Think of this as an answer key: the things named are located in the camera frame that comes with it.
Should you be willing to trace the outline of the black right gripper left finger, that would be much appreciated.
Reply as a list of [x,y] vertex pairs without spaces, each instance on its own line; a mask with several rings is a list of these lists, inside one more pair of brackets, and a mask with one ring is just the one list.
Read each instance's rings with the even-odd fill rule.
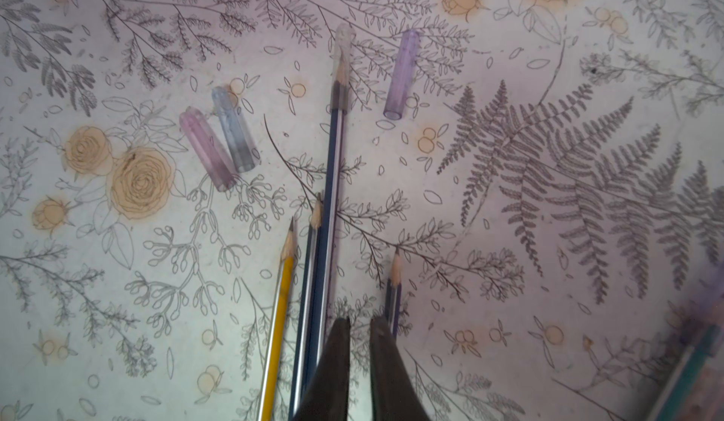
[[348,317],[338,317],[322,349],[320,362],[293,421],[346,421],[350,381]]

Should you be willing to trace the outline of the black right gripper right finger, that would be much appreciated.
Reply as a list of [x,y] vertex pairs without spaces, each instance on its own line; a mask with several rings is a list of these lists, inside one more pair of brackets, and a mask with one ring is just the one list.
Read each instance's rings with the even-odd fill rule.
[[384,317],[371,320],[369,346],[373,420],[429,421]]

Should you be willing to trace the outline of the dark blue striped pencil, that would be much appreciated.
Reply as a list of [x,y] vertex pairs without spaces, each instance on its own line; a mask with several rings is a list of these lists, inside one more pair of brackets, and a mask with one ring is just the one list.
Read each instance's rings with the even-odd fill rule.
[[297,329],[297,344],[294,358],[293,376],[290,390],[290,411],[288,419],[294,418],[303,397],[305,383],[305,355],[308,349],[308,330],[311,322],[312,285],[317,259],[318,234],[322,225],[322,194],[316,194],[315,205],[309,219],[307,234],[307,255],[300,295],[300,313]]

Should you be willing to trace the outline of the short dark blue pencil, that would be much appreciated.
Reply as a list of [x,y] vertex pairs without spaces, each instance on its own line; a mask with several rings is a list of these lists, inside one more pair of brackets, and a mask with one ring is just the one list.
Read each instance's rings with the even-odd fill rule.
[[393,337],[397,336],[402,299],[403,258],[399,247],[395,249],[386,292],[384,317]]

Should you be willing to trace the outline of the blue pencil with clear cap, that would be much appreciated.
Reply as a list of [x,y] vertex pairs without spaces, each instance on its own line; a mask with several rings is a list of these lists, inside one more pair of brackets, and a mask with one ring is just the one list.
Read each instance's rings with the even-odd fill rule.
[[341,157],[344,119],[349,112],[349,85],[351,73],[354,29],[341,24],[335,36],[333,84],[330,100],[330,136],[327,170],[322,202],[322,224],[316,264],[312,279],[311,323],[307,334],[307,352],[304,362],[304,386],[307,389],[318,366],[324,347],[326,311],[331,285],[336,228],[337,196],[341,178]]

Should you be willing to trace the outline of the yellow pencil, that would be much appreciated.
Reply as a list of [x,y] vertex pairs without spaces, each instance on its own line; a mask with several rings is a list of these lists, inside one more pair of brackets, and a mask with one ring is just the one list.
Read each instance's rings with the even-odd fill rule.
[[275,411],[275,393],[288,313],[288,301],[290,300],[290,289],[295,268],[295,251],[294,219],[292,219],[280,254],[280,268],[275,291],[275,302],[273,302],[271,330],[260,391],[259,421],[271,420]]

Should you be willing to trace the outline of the clear blue pencil cap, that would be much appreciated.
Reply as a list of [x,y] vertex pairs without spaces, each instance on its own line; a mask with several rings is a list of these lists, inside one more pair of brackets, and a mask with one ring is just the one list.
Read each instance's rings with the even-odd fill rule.
[[216,86],[212,90],[214,108],[237,172],[244,173],[256,167],[252,153],[251,137],[248,134],[241,116],[237,113],[232,93],[224,86]]

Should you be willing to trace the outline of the clear purple pencil cap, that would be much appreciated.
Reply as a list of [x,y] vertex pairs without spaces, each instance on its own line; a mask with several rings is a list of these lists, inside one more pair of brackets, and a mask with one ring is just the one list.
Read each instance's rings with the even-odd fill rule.
[[403,117],[408,91],[413,82],[419,45],[420,35],[416,30],[403,33],[384,108],[384,117],[388,120],[400,120]]

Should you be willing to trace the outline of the clear pink pencil cap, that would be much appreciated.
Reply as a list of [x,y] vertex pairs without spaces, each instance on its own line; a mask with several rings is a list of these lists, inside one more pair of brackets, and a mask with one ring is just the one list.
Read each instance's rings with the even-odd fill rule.
[[179,123],[216,189],[224,192],[232,188],[237,172],[204,114],[188,107],[179,116]]

